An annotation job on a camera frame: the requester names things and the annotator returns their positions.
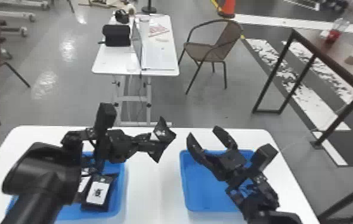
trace laptop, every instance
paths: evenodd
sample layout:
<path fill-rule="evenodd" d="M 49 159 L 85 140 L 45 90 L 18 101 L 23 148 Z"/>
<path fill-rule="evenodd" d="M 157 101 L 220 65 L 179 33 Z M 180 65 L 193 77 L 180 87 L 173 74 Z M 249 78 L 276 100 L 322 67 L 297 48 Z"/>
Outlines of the laptop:
<path fill-rule="evenodd" d="M 139 66 L 142 68 L 142 39 L 140 38 L 140 33 L 136 26 L 136 21 L 134 21 L 134 24 L 132 26 L 131 41 L 132 45 L 134 46 L 136 56 L 138 58 Z"/>
<path fill-rule="evenodd" d="M 155 38 L 147 38 L 143 43 L 136 22 L 132 27 L 131 40 L 141 70 L 175 70 L 175 63 L 170 60 L 171 52 L 166 51 L 168 44 L 161 43 Z"/>

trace black bag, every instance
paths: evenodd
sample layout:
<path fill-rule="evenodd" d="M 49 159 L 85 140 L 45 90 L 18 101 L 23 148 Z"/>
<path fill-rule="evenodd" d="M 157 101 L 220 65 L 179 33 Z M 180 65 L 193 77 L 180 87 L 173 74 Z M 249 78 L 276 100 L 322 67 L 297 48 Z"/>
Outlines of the black bag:
<path fill-rule="evenodd" d="M 106 46 L 131 46 L 129 34 L 131 28 L 127 25 L 109 25 L 103 26 L 103 35 L 106 37 L 104 42 Z"/>

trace metal stand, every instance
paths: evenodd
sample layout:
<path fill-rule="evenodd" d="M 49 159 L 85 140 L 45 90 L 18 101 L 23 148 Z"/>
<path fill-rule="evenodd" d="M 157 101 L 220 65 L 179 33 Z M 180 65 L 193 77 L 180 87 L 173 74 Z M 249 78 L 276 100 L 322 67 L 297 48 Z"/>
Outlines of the metal stand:
<path fill-rule="evenodd" d="M 147 6 L 142 7 L 142 12 L 146 14 L 157 13 L 157 9 L 151 6 L 151 0 L 148 0 Z"/>
<path fill-rule="evenodd" d="M 285 98 L 284 103 L 282 103 L 281 107 L 278 110 L 259 110 L 259 105 L 261 103 L 261 101 L 264 98 L 265 93 L 267 92 L 268 88 L 270 87 L 271 82 L 273 82 L 273 78 L 275 77 L 275 75 L 277 74 L 278 68 L 280 67 L 280 64 L 282 63 L 282 61 L 284 60 L 284 57 L 286 55 L 286 53 L 288 52 L 289 46 L 293 41 L 293 33 L 291 33 L 291 35 L 289 36 L 288 41 L 285 44 L 284 50 L 282 50 L 280 57 L 277 60 L 277 64 L 275 64 L 274 69 L 272 70 L 271 74 L 268 76 L 267 81 L 265 82 L 265 85 L 263 87 L 263 90 L 260 93 L 259 98 L 256 101 L 255 106 L 252 109 L 252 113 L 257 113 L 257 112 L 261 112 L 261 113 L 273 113 L 273 114 L 281 114 L 282 111 L 284 110 L 285 106 L 287 105 L 287 103 L 289 102 L 290 98 L 292 97 L 292 95 L 295 93 L 295 90 L 299 87 L 301 81 L 303 80 L 303 78 L 305 77 L 307 71 L 310 69 L 311 64 L 314 62 L 315 60 L 315 56 L 313 55 L 311 57 L 311 59 L 309 60 L 309 62 L 307 63 L 305 69 L 303 70 L 302 74 L 299 76 L 299 78 L 297 79 L 294 87 L 292 88 L 292 90 L 290 91 L 290 93 L 288 94 L 288 96 Z"/>
<path fill-rule="evenodd" d="M 114 78 L 114 92 L 113 92 L 113 102 L 114 106 L 117 110 L 117 118 L 116 118 L 116 123 L 118 126 L 155 126 L 157 122 L 151 122 L 151 77 L 146 76 L 142 77 L 146 78 L 146 82 L 141 82 L 141 85 L 143 85 L 143 88 L 146 88 L 146 96 L 129 96 L 129 95 L 124 95 L 125 92 L 125 82 L 126 82 L 126 76 L 118 76 L 120 78 L 117 78 L 117 76 L 113 76 Z M 123 122 L 121 117 L 122 117 L 122 103 L 123 102 L 146 102 L 146 122 Z"/>
<path fill-rule="evenodd" d="M 323 134 L 314 142 L 312 142 L 315 149 L 323 149 L 320 147 L 321 143 L 326 140 L 338 127 L 338 125 L 343 122 L 343 120 L 353 111 L 353 100 L 350 104 L 348 104 L 343 111 L 338 115 L 338 117 L 334 120 L 334 122 L 328 127 L 328 129 L 323 132 Z"/>
<path fill-rule="evenodd" d="M 319 219 L 321 224 L 329 224 L 329 223 L 353 223 L 353 216 L 343 219 L 328 219 L 331 215 L 335 214 L 339 210 L 342 210 L 346 206 L 353 203 L 353 192 L 346 196 L 345 198 L 341 199 L 334 205 L 332 205 L 329 209 L 322 212 L 322 214 L 318 215 L 317 218 Z"/>

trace table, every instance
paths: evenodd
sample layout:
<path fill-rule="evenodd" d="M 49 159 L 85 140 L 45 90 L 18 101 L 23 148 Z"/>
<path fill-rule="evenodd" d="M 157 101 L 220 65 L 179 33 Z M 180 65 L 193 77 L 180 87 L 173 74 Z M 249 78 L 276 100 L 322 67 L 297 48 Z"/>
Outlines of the table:
<path fill-rule="evenodd" d="M 134 19 L 130 19 L 129 26 L 132 30 L 132 23 Z M 104 44 L 100 45 L 100 48 L 97 52 L 96 59 L 92 66 L 92 72 L 98 75 L 113 75 L 114 82 L 114 92 L 113 92 L 113 102 L 117 106 L 117 113 L 120 114 L 117 116 L 117 124 L 119 126 L 153 126 L 156 123 L 150 122 L 151 116 L 151 77 L 153 76 L 178 76 L 179 75 L 179 66 L 177 61 L 177 52 L 175 50 L 174 36 L 172 33 L 171 18 L 169 15 L 161 14 L 152 14 L 150 20 L 154 23 L 159 23 L 165 28 L 169 29 L 169 32 L 157 35 L 152 38 L 158 38 L 167 41 L 155 41 L 154 43 L 164 49 L 167 49 L 169 52 L 169 58 L 175 65 L 174 70 L 141 70 L 138 58 L 136 56 L 133 45 L 125 47 L 108 47 Z M 117 23 L 115 17 L 112 17 L 109 21 L 109 24 Z M 133 77 L 139 77 L 142 79 L 146 78 L 144 85 L 146 88 L 146 96 L 126 96 L 124 95 L 125 91 L 125 77 L 129 75 L 129 85 Z M 123 102 L 146 102 L 146 122 L 122 122 L 121 121 L 121 112 L 122 112 L 122 103 Z"/>
<path fill-rule="evenodd" d="M 261 101 L 268 88 L 270 87 L 273 78 L 277 74 L 278 68 L 282 63 L 286 53 L 288 52 L 289 46 L 293 41 L 300 42 L 305 46 L 309 51 L 313 53 L 313 56 L 310 58 L 302 73 L 299 75 L 295 84 L 293 85 L 292 90 L 289 92 L 288 96 L 285 98 L 281 107 L 278 110 L 261 110 L 258 109 Z M 263 90 L 260 93 L 259 98 L 255 106 L 253 107 L 252 113 L 263 112 L 263 113 L 277 113 L 281 114 L 291 99 L 292 95 L 295 93 L 295 90 L 301 84 L 303 78 L 306 76 L 308 70 L 313 64 L 316 58 L 319 58 L 324 62 L 328 67 L 335 71 L 340 77 L 347 81 L 351 86 L 353 86 L 353 66 L 345 63 L 345 59 L 351 54 L 353 46 L 345 43 L 343 40 L 338 39 L 334 44 L 326 44 L 325 40 L 320 38 L 319 30 L 299 30 L 292 29 L 292 32 L 288 38 L 287 43 L 285 44 L 284 49 L 282 50 L 277 64 L 273 68 L 271 74 L 268 76 L 268 79 L 263 87 Z"/>
<path fill-rule="evenodd" d="M 60 145 L 64 134 L 69 130 L 84 127 L 67 126 L 19 126 L 13 129 L 0 147 L 0 221 L 11 196 L 1 192 L 2 181 L 12 165 L 37 141 Z M 127 135 L 151 132 L 150 127 L 122 127 Z M 186 137 L 191 132 L 203 148 L 220 150 L 224 146 L 208 128 L 173 128 L 176 139 L 164 151 L 159 164 L 146 153 L 136 153 L 126 162 L 127 188 L 120 213 L 108 219 L 85 219 L 61 221 L 57 223 L 245 223 L 239 213 L 193 213 L 187 210 L 182 192 L 179 153 L 186 149 Z M 277 145 L 266 130 L 227 129 L 242 149 L 257 149 L 270 143 Z M 84 151 L 91 151 L 85 144 Z M 295 177 L 284 158 L 278 154 L 264 170 L 271 186 L 278 193 L 281 207 L 278 211 L 294 212 L 303 224 L 318 224 L 318 220 L 307 202 Z"/>

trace robotic arm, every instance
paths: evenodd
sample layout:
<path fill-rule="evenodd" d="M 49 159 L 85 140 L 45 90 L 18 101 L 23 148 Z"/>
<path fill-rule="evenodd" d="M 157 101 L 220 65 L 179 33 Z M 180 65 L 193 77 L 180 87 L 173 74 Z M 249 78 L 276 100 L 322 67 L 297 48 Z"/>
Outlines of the robotic arm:
<path fill-rule="evenodd" d="M 1 223 L 54 223 L 61 208 L 72 204 L 77 195 L 84 164 L 84 140 L 94 146 L 92 168 L 101 173 L 105 160 L 123 163 L 137 151 L 148 153 L 158 163 L 176 137 L 162 117 L 154 128 L 154 135 L 144 133 L 133 137 L 122 130 L 108 130 L 116 115 L 112 104 L 101 103 L 94 127 L 66 133 L 62 147 L 35 142 L 11 168 L 2 184 L 2 192 L 18 195 L 18 200 Z"/>
<path fill-rule="evenodd" d="M 219 126 L 213 133 L 227 148 L 221 155 L 208 154 L 190 133 L 187 137 L 187 148 L 193 159 L 207 167 L 218 181 L 225 181 L 225 190 L 234 204 L 243 214 L 248 224 L 301 224 L 298 215 L 276 211 L 280 206 L 278 195 L 267 182 L 263 170 L 278 154 L 270 144 L 258 148 L 246 168 L 246 159 L 239 153 L 235 140 Z M 243 187 L 243 182 L 251 184 Z"/>

